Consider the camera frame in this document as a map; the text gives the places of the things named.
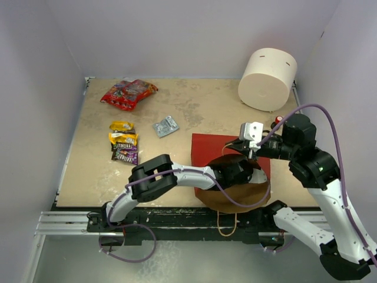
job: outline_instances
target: white container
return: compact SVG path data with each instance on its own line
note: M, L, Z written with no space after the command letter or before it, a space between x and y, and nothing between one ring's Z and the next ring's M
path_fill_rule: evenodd
M275 111L287 102L296 71L297 62L287 52L259 49L249 59L238 95L250 107Z

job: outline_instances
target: yellow snack packet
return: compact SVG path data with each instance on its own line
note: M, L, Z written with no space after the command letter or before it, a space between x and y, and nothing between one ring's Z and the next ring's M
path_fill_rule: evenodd
M113 121L110 125L110 129L113 131L129 131L134 128L134 123L126 121Z
M135 146L137 144L137 136L138 134L109 133L108 139L112 144L129 143Z

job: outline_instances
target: gray foil packet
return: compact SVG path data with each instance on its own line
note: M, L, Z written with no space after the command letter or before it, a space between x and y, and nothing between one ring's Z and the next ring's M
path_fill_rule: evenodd
M179 126L177 122L174 121L172 116L167 116L161 122L153 124L153 128L156 131L158 137L164 137L178 130Z

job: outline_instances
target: beige table surface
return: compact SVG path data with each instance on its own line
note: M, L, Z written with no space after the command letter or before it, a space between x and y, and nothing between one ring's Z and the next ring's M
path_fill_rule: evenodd
M168 153L173 161L191 165L193 133L238 136L243 122L258 121L269 129L277 115L296 107L291 92L286 105L274 113L241 103L239 80L150 79L159 91L138 103L132 112L100 103L100 98L119 79L93 79L87 90L81 117L72 141L68 165L57 206L101 206L121 193L132 165L111 160L109 125L114 120L135 123L139 134L139 162ZM172 115L180 129L159 139L152 124ZM317 206L306 189L289 172L288 163L271 160L272 197L289 206ZM140 206L203 206L192 187L175 187L159 199Z

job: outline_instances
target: white wall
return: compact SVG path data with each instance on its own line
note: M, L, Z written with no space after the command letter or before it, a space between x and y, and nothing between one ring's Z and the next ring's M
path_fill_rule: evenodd
M44 0L0 2L0 274L19 283L85 82Z
M339 0L47 0L86 76L240 77L263 47L299 70Z
M351 201L377 241L377 2L342 1L298 78L300 102L324 105L333 116ZM334 153L328 122L306 113L318 143ZM363 282L376 282L377 272Z

